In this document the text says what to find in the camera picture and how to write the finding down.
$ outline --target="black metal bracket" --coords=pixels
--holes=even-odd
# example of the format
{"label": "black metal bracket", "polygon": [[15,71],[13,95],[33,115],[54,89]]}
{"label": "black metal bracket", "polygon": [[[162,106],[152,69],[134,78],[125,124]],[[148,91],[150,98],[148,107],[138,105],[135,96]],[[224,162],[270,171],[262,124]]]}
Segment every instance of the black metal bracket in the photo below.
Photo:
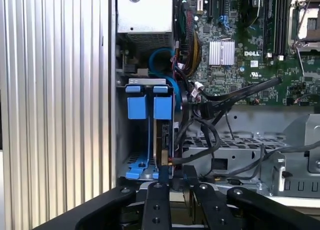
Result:
{"label": "black metal bracket", "polygon": [[172,223],[169,187],[166,184],[153,182],[147,191],[141,230],[170,230]]}
{"label": "black metal bracket", "polygon": [[229,189],[227,201],[263,221],[267,229],[320,229],[320,221],[243,187]]}
{"label": "black metal bracket", "polygon": [[116,187],[34,228],[34,230],[92,229],[89,228],[89,225],[87,226],[87,221],[91,223],[92,217],[99,216],[105,218],[106,224],[110,224],[118,219],[108,219],[108,215],[114,216],[110,214],[112,212],[120,213],[121,207],[130,204],[135,199],[135,195],[136,192],[133,188]]}
{"label": "black metal bracket", "polygon": [[239,222],[235,220],[227,204],[217,196],[212,185],[199,183],[193,187],[195,224],[204,223],[208,229],[240,230]]}

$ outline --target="motherboard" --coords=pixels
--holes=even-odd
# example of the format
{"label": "motherboard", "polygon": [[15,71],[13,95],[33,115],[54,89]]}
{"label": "motherboard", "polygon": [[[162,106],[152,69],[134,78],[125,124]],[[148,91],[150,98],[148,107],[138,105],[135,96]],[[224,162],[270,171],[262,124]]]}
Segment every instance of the motherboard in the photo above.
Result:
{"label": "motherboard", "polygon": [[[280,56],[279,53],[277,56],[267,56],[268,45],[265,42],[267,31],[287,32],[289,27],[292,27],[289,26],[289,21],[285,21],[282,28],[278,29],[273,22],[268,21],[268,18],[281,17],[279,0],[278,2],[260,0],[257,19],[246,27],[244,27],[243,16],[241,16],[244,0],[186,1],[194,11],[195,27],[202,46],[202,61],[192,79],[202,83],[208,94],[223,95],[276,76],[283,78],[281,85],[252,95],[237,104],[289,106],[293,105],[294,101],[302,95],[320,94],[320,56],[317,52],[305,55],[291,54],[288,42],[282,39],[285,42],[283,44],[285,46],[282,47],[285,56]],[[291,1],[282,0],[282,3],[287,4],[287,7],[283,6],[282,9],[282,14],[286,17],[289,17]],[[226,16],[223,23],[221,22],[221,7]],[[212,54],[210,44],[224,40],[234,41],[234,62],[228,66],[212,66],[209,62],[210,54]],[[305,98],[298,105],[312,106],[318,101],[318,97]]]}

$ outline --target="blue latch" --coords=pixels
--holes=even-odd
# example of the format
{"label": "blue latch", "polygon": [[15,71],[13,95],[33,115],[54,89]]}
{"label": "blue latch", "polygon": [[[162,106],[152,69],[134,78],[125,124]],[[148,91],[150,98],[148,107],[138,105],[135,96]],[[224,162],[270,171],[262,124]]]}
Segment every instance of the blue latch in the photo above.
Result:
{"label": "blue latch", "polygon": [[172,120],[172,96],[155,97],[153,100],[153,117],[156,120]]}
{"label": "blue latch", "polygon": [[147,97],[128,97],[128,119],[138,120],[146,119],[147,114]]}

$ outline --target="green circuit board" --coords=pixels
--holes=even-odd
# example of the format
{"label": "green circuit board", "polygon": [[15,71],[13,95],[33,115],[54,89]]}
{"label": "green circuit board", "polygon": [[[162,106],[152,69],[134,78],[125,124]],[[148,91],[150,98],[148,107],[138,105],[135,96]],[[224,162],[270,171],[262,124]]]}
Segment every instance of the green circuit board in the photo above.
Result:
{"label": "green circuit board", "polygon": [[[197,11],[197,0],[188,0],[190,7]],[[296,99],[307,93],[320,94],[320,57],[303,56],[304,75],[296,55],[288,55],[285,61],[266,59],[263,56],[264,45],[264,10],[260,11],[258,20],[247,29],[239,27],[240,0],[226,0],[225,13],[228,26],[218,23],[219,0],[214,0],[217,15],[208,22],[206,10],[195,18],[196,29],[202,43],[202,62],[192,76],[205,86],[211,95],[222,95],[237,90],[248,84],[258,83],[276,76],[283,77],[283,83],[266,91],[259,92],[238,104],[250,104],[255,99],[260,105],[288,105],[288,99]],[[235,41],[235,63],[233,66],[209,66],[210,41],[230,39]],[[254,52],[258,56],[245,56],[245,52]],[[301,105],[312,106],[317,98],[305,99]]]}

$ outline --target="metal sheet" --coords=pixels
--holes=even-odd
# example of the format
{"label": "metal sheet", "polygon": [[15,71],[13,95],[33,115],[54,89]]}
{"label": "metal sheet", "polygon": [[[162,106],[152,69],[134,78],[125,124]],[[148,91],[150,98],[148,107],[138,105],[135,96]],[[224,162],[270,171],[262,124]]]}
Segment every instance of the metal sheet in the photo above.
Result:
{"label": "metal sheet", "polygon": [[114,32],[115,0],[0,0],[6,229],[110,188]]}

